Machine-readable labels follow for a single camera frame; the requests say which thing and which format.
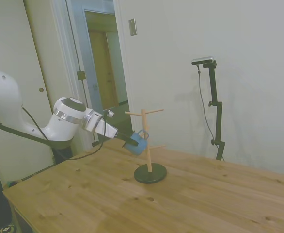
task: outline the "black metal stand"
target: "black metal stand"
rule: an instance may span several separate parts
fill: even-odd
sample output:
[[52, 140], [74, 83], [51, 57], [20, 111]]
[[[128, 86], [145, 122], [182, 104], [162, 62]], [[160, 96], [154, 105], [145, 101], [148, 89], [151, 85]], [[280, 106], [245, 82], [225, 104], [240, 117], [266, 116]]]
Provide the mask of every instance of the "black metal stand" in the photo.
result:
[[215, 140], [211, 140], [212, 145], [219, 146], [218, 153], [216, 156], [217, 160], [222, 160], [225, 142], [221, 141], [221, 116], [222, 116], [222, 108], [223, 108], [223, 102], [218, 102], [218, 96], [216, 91], [216, 81], [215, 81], [215, 68], [216, 68], [216, 61], [213, 61], [211, 63], [203, 64], [203, 68], [209, 69], [209, 75], [210, 75], [210, 85], [211, 85], [211, 96], [212, 101], [209, 102], [209, 107], [211, 105], [216, 106], [216, 129], [215, 129]]

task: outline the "door hinge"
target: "door hinge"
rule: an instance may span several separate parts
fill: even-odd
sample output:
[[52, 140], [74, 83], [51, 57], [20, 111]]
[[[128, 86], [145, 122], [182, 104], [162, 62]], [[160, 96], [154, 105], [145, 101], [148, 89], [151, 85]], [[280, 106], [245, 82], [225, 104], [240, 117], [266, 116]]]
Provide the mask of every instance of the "door hinge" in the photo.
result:
[[77, 74], [78, 74], [78, 80], [86, 79], [85, 71], [78, 71]]

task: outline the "black round base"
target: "black round base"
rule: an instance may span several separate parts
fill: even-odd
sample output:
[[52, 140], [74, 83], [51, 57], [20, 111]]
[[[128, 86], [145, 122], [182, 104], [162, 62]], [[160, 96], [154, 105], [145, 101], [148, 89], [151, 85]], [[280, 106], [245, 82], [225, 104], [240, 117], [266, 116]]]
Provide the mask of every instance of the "black round base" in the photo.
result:
[[134, 172], [134, 178], [140, 183], [156, 183], [167, 175], [167, 169], [161, 164], [152, 164], [153, 172], [148, 172], [147, 164], [138, 167]]

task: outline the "wooden dowel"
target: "wooden dowel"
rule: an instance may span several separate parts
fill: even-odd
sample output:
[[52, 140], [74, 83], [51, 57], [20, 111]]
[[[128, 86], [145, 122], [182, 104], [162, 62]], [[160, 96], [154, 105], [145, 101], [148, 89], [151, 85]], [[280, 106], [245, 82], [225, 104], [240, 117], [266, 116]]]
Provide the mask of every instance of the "wooden dowel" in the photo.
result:
[[[142, 125], [143, 125], [143, 129], [145, 131], [147, 131], [147, 122], [146, 122], [146, 111], [145, 109], [141, 109], [141, 115], [142, 115]], [[152, 172], [152, 161], [151, 161], [151, 151], [150, 151], [150, 145], [148, 143], [148, 139], [147, 139], [147, 134], [144, 134], [144, 138], [147, 140], [147, 145], [146, 145], [146, 158], [147, 158], [147, 171], [148, 172]]]
[[165, 145], [165, 144], [163, 144], [163, 145], [153, 146], [153, 147], [150, 147], [150, 149], [154, 149], [154, 148], [161, 148], [161, 147], [166, 147], [166, 145]]
[[136, 115], [136, 116], [142, 116], [140, 113], [130, 113], [130, 112], [125, 112], [127, 115]]
[[147, 111], [146, 114], [149, 114], [149, 113], [156, 113], [156, 112], [160, 112], [160, 111], [163, 111], [164, 109], [161, 108], [161, 109], [157, 109], [157, 110], [151, 110], [151, 111]]

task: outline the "black cable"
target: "black cable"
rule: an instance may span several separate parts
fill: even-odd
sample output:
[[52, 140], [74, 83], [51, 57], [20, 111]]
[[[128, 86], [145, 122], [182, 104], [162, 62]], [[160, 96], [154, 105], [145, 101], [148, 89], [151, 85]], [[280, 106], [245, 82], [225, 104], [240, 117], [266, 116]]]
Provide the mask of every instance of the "black cable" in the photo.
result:
[[206, 122], [206, 125], [208, 126], [208, 129], [209, 129], [211, 135], [212, 135], [213, 141], [215, 141], [214, 135], [213, 135], [213, 133], [212, 133], [212, 131], [211, 131], [211, 129], [210, 129], [209, 122], [208, 122], [208, 120], [206, 119], [206, 115], [205, 115], [205, 103], [204, 103], [204, 99], [203, 99], [202, 94], [201, 94], [201, 78], [200, 78], [201, 71], [200, 71], [200, 69], [199, 69], [199, 65], [197, 65], [197, 68], [198, 68], [198, 75], [199, 75], [199, 92], [200, 92], [202, 107], [203, 107], [203, 109], [204, 109], [205, 122]]
[[[38, 128], [38, 130], [41, 132], [41, 134], [43, 135], [43, 137], [46, 139], [46, 141], [48, 142], [48, 146], [50, 146], [51, 148], [53, 148], [53, 145], [52, 145], [52, 143], [51, 143], [51, 141], [46, 137], [46, 135], [43, 133], [43, 131], [41, 130], [41, 128], [40, 128], [40, 126], [36, 123], [36, 121], [34, 120], [34, 118], [31, 116], [31, 114], [24, 108], [24, 107], [22, 107], [22, 109], [28, 114], [28, 116], [31, 118], [31, 120], [33, 121], [33, 123], [36, 125], [36, 127]], [[103, 119], [104, 119], [104, 133], [103, 133], [103, 135], [105, 135], [105, 132], [106, 132], [106, 118], [105, 118], [105, 115], [104, 115], [104, 117], [103, 117]], [[101, 148], [102, 148], [102, 146], [103, 146], [103, 143], [104, 143], [104, 140], [102, 140], [102, 143], [101, 143], [101, 145], [100, 145], [100, 147], [96, 150], [96, 151], [94, 151], [94, 152], [92, 152], [92, 153], [89, 153], [89, 154], [86, 154], [86, 155], [84, 155], [84, 156], [82, 156], [82, 157], [79, 157], [79, 158], [67, 158], [67, 157], [65, 157], [59, 150], [57, 150], [56, 148], [54, 148], [54, 150], [57, 152], [57, 154], [59, 154], [63, 159], [65, 159], [65, 160], [78, 160], [78, 159], [83, 159], [83, 158], [85, 158], [85, 157], [88, 157], [88, 156], [90, 156], [90, 155], [93, 155], [93, 154], [95, 154], [95, 153], [97, 153]]]

